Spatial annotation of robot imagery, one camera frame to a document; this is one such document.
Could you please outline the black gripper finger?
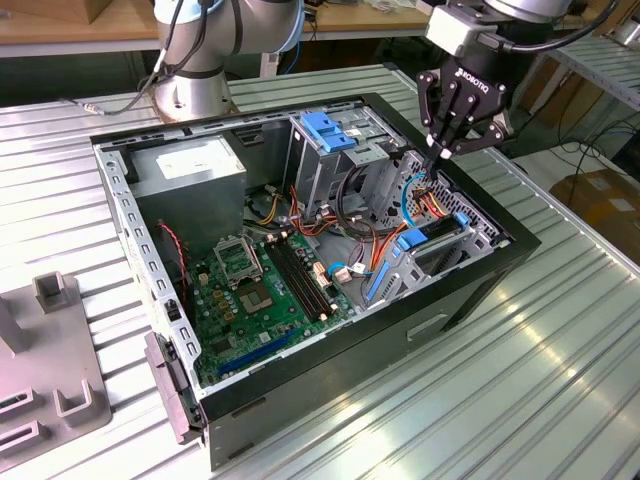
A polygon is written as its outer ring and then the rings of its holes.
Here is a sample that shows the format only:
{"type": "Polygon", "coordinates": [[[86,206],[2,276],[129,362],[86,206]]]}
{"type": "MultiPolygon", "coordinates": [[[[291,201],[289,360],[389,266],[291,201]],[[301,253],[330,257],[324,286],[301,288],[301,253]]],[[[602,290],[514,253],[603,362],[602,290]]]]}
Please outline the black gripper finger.
{"type": "Polygon", "coordinates": [[[420,120],[428,128],[425,169],[436,174],[452,155],[451,147],[459,136],[461,114],[455,110],[461,93],[461,80],[452,71],[424,71],[418,75],[420,120]]]}
{"type": "Polygon", "coordinates": [[[505,106],[501,94],[445,95],[432,124],[432,173],[453,156],[503,142],[510,134],[505,106]]]}

